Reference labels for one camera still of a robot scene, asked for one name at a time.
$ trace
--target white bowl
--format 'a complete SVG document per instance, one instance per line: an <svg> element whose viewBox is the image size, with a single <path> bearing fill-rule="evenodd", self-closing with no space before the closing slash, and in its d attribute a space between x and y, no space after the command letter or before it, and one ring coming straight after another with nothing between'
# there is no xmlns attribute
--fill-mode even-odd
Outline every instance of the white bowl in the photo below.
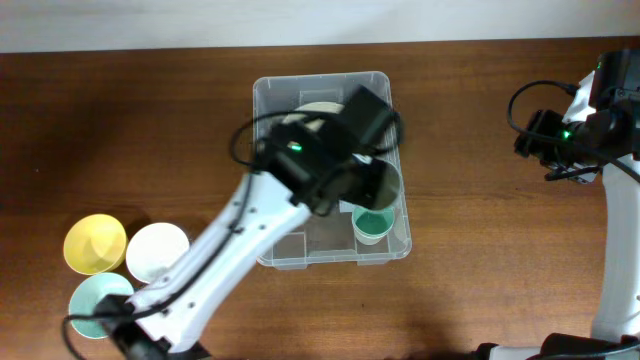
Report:
<svg viewBox="0 0 640 360"><path fill-rule="evenodd" d="M138 231L127 248L127 268L143 283L159 278L189 250L189 238L169 223L147 225Z"/></svg>

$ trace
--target yellow cup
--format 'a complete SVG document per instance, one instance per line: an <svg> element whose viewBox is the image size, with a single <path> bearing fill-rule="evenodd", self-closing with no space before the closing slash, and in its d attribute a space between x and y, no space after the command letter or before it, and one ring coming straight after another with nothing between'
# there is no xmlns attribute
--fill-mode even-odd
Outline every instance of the yellow cup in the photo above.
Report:
<svg viewBox="0 0 640 360"><path fill-rule="evenodd" d="M127 233L114 217L90 215L78 221L64 239L64 260L74 271L94 275L117 268L125 258Z"/></svg>

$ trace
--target white background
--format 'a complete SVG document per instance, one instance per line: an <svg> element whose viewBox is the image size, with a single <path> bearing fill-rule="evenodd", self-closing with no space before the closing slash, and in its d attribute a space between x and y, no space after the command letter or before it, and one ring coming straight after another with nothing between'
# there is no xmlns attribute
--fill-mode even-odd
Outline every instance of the white background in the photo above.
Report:
<svg viewBox="0 0 640 360"><path fill-rule="evenodd" d="M0 52L640 35L640 0L3 0Z"/></svg>

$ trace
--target light blue bowl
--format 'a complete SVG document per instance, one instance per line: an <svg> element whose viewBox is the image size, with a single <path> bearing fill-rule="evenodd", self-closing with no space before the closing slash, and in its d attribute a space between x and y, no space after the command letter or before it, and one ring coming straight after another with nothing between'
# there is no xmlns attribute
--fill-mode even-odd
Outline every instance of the light blue bowl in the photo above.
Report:
<svg viewBox="0 0 640 360"><path fill-rule="evenodd" d="M91 315L93 308L109 294L133 295L133 286L123 276L114 273L93 275L78 286L69 302L69 314ZM107 334L96 321L73 320L71 325L78 334L89 339L102 339Z"/></svg>

